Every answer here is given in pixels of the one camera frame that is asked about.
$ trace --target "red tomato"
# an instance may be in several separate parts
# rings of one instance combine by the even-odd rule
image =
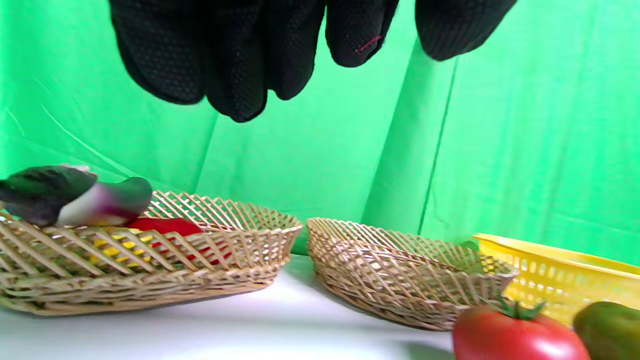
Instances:
[[[540,309],[502,312],[481,306],[465,311],[453,329],[456,360],[590,360],[577,334],[539,315]]]

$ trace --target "tomato stem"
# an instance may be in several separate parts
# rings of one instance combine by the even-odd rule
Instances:
[[[542,312],[542,309],[544,309],[545,305],[547,305],[547,302],[543,301],[539,303],[536,307],[532,309],[527,309],[523,307],[520,301],[518,300],[516,300],[513,303],[513,305],[509,305],[507,300],[504,297],[501,297],[500,305],[501,307],[499,307],[498,309],[500,310],[501,313],[505,314],[506,316],[514,319],[531,321],[540,315],[540,312]]]

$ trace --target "woven basket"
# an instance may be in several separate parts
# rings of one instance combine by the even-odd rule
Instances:
[[[288,262],[303,227],[270,209],[186,193],[155,192],[143,216],[190,219],[205,232],[40,229],[2,210],[0,305],[74,315],[261,289]]]
[[[472,306],[496,304],[512,266],[442,241],[325,218],[308,223],[308,251],[332,293],[383,318],[449,331]]]

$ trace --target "yellow basket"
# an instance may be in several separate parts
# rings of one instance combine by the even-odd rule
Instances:
[[[596,301],[640,309],[640,268],[617,261],[503,238],[477,234],[480,251],[520,269],[505,295],[535,306],[547,301],[544,314],[571,326],[573,317]]]

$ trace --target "fake vegetable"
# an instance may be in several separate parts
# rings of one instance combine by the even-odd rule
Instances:
[[[129,229],[129,230],[130,230],[130,232],[132,232],[134,234],[142,233],[142,231],[140,231],[138,229]],[[113,238],[116,239],[116,240],[126,239],[125,236],[119,236],[119,235],[118,236],[113,236]],[[154,238],[153,236],[144,236],[140,240],[142,240],[142,242],[146,243],[148,241],[153,240],[153,238]],[[97,240],[94,243],[94,245],[95,245],[95,247],[99,248],[101,246],[107,245],[107,242],[104,241],[104,240]],[[122,243],[122,246],[126,247],[127,249],[133,249],[133,248],[136,247],[136,244],[133,241],[127,241],[125,243]],[[109,256],[110,258],[113,258],[114,256],[117,256],[120,253],[120,251],[118,249],[114,248],[114,247],[106,248],[102,252],[105,255]],[[144,254],[145,251],[142,250],[142,249],[136,249],[136,250],[133,250],[133,253],[136,254],[136,255],[140,255],[140,254]],[[121,263],[121,262],[125,261],[126,259],[129,259],[129,258],[127,256],[122,256],[120,258],[116,258],[116,261]],[[145,256],[143,258],[143,260],[149,262],[149,261],[151,261],[151,257],[150,256]],[[97,263],[100,262],[100,259],[97,256],[91,255],[90,261],[91,261],[92,264],[97,264]],[[134,266],[138,266],[138,264],[136,264],[136,263],[127,264],[127,267],[134,267]]]
[[[181,236],[189,236],[189,235],[193,235],[193,234],[198,234],[198,233],[202,233],[202,229],[197,226],[196,224],[194,224],[193,222],[186,220],[184,218],[137,218],[136,220],[130,222],[129,224],[127,224],[127,226],[135,228],[135,229],[139,229],[142,231],[148,231],[148,230],[156,230],[157,232],[161,233],[161,234],[168,234],[168,233],[172,233],[172,232],[176,232],[178,234],[180,234]],[[167,240],[169,241],[173,241],[175,238],[168,238]],[[156,248],[161,246],[161,243],[154,243],[151,245],[152,248]],[[224,241],[219,241],[218,243],[216,243],[217,248],[219,248],[220,252],[224,252],[225,250],[227,251],[226,254],[223,255],[223,257],[225,259],[228,259],[231,256],[231,253],[228,252],[228,246],[225,244]],[[169,250],[162,250],[160,251],[160,254],[164,254],[166,252],[168,252]],[[214,254],[214,251],[211,250],[210,247],[206,247],[204,249],[201,249],[198,251],[199,253],[201,253],[202,255],[204,255],[205,257],[210,256],[212,254]],[[189,260],[194,260],[196,258],[195,255],[188,255],[187,259]],[[219,260],[215,259],[211,261],[212,265],[217,265],[218,263],[220,263]]]
[[[589,360],[580,338],[540,311],[502,300],[465,311],[453,329],[456,360]]]
[[[121,226],[143,213],[151,184],[141,177],[99,181],[88,167],[30,167],[0,180],[0,201],[23,221],[47,226]]]
[[[640,310],[595,302],[576,315],[573,328],[592,360],[640,359]]]

